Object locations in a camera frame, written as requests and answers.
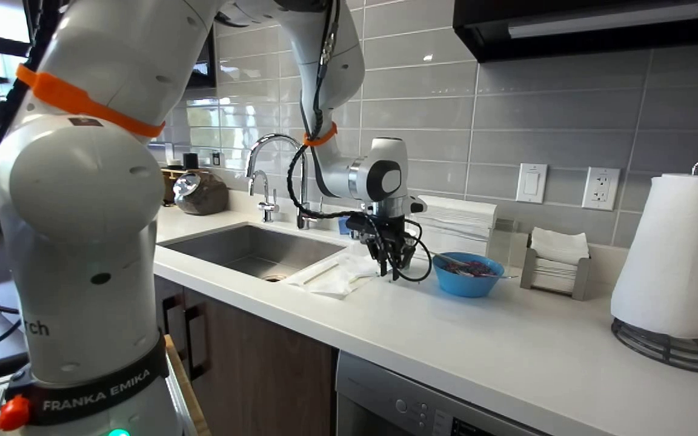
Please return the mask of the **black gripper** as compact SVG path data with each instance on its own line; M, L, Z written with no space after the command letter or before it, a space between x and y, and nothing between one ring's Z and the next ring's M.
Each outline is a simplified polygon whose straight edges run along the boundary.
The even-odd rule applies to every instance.
M392 279L404 277L410 256L415 254L415 237L404 233L404 221L364 218L364 226L366 226L366 244L378 263L378 274L387 277L387 258L389 258Z

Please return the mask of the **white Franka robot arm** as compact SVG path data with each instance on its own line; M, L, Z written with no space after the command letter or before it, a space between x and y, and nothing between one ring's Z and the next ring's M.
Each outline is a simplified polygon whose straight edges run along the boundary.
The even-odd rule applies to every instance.
M222 16L278 21L301 69L302 147L327 195L353 198L367 251L396 277L411 256L404 142L360 159L332 151L332 112L364 55L346 0L70 0L0 145L0 226L28 365L4 390L0 434L181 436L154 308L161 131Z

